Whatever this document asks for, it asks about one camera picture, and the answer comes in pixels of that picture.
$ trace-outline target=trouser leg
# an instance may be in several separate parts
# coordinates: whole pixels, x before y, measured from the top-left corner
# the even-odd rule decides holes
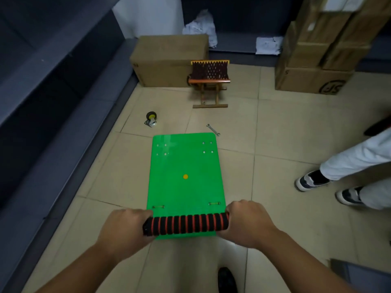
[[[367,167],[390,161],[391,128],[332,156],[320,165],[320,172],[330,180],[339,180]]]
[[[381,210],[391,207],[391,178],[363,187],[360,191],[360,199],[372,209]]]

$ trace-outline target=wrench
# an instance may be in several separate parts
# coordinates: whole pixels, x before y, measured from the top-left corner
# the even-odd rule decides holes
[[[213,129],[213,127],[211,127],[209,124],[207,124],[206,127],[209,127],[210,130],[213,131],[217,137],[220,136],[220,133],[219,133],[219,132],[216,132],[216,131]]]

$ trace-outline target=hand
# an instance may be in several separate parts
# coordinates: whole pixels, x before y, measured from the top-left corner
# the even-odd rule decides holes
[[[144,236],[142,226],[153,215],[151,210],[123,209],[111,212],[104,223],[96,246],[113,256],[117,263],[129,258],[154,240]]]
[[[228,229],[217,232],[217,235],[240,246],[260,250],[271,234],[279,232],[260,203],[248,200],[232,202],[226,212],[230,214]]]

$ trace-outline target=green board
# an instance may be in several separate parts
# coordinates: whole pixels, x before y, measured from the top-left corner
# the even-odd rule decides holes
[[[221,213],[225,207],[215,134],[154,136],[147,202],[154,217]],[[158,238],[212,235],[215,232]]]

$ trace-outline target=black and red striped grip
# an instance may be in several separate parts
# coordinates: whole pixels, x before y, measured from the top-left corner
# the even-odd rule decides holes
[[[150,217],[143,225],[144,236],[220,231],[228,228],[228,213]]]

